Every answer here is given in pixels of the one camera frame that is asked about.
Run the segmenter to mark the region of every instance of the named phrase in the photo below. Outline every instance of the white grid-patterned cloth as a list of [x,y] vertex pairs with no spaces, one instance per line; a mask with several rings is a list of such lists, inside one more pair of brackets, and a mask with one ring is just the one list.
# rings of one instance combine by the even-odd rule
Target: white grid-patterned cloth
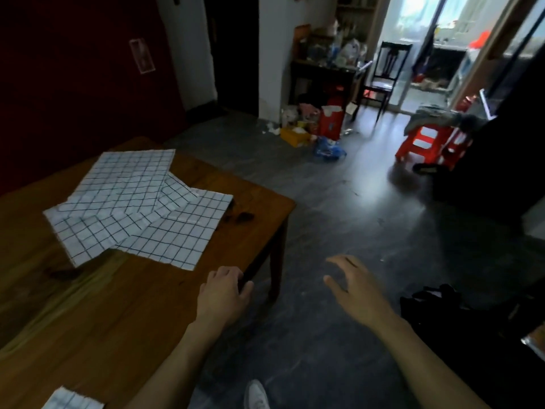
[[150,224],[167,217],[175,209],[182,209],[198,199],[187,185],[170,172],[162,183],[158,196],[154,211],[148,215],[114,213],[103,219],[97,216],[65,219],[58,215],[58,206],[44,211],[44,215],[72,264],[78,267],[129,236],[141,233]]
[[57,207],[63,218],[107,218],[151,214],[174,150],[104,152],[68,200]]
[[232,195],[193,189],[200,196],[116,246],[121,251],[193,271]]
[[53,392],[42,409],[102,409],[103,407],[104,404],[94,399],[60,387]]

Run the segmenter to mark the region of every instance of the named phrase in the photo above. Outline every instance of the person's left hand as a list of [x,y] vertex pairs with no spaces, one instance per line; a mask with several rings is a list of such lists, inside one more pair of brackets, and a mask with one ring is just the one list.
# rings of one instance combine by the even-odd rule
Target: person's left hand
[[238,292],[243,276],[238,267],[220,267],[208,274],[197,298],[197,320],[205,320],[219,330],[235,323],[250,303],[253,282],[248,281]]

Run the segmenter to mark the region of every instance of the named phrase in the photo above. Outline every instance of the cluttered table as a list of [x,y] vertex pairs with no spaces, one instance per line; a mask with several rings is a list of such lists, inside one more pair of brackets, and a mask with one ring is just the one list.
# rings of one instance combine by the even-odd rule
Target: cluttered table
[[[340,68],[335,66],[321,66],[310,60],[295,59],[291,64],[291,85],[290,85],[290,103],[295,101],[295,86],[297,79],[304,78],[318,83],[331,82],[343,86],[344,103],[343,109],[349,101],[352,85],[358,80],[365,79],[367,71],[373,61],[366,61],[358,67]],[[357,105],[361,104],[363,98],[364,83],[360,83],[357,95]]]
[[[138,137],[114,151],[148,149],[162,147]],[[96,160],[0,197],[3,408],[40,408],[61,386],[122,408],[193,321],[200,284],[219,266],[250,279],[270,256],[270,297],[278,296],[295,203],[178,152],[172,174],[233,196],[194,271],[113,249],[74,267],[42,212],[65,201]]]

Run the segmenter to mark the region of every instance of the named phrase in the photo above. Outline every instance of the red wall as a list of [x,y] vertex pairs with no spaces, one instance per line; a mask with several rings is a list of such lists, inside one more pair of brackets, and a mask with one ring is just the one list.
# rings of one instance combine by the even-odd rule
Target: red wall
[[[155,0],[0,1],[0,194],[186,127]],[[156,71],[140,75],[129,40]]]

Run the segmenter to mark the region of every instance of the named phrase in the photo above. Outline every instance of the hand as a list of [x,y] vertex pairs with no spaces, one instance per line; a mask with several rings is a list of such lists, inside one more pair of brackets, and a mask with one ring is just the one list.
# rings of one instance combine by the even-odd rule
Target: hand
[[235,323],[250,303],[253,291],[253,282],[248,281],[239,294],[238,280],[242,276],[237,267],[220,267],[210,272],[197,298],[197,321],[205,321],[220,333]]
[[356,257],[337,255],[326,261],[337,264],[344,271],[346,291],[329,275],[324,276],[324,282],[349,316],[373,331],[399,320],[373,275]]

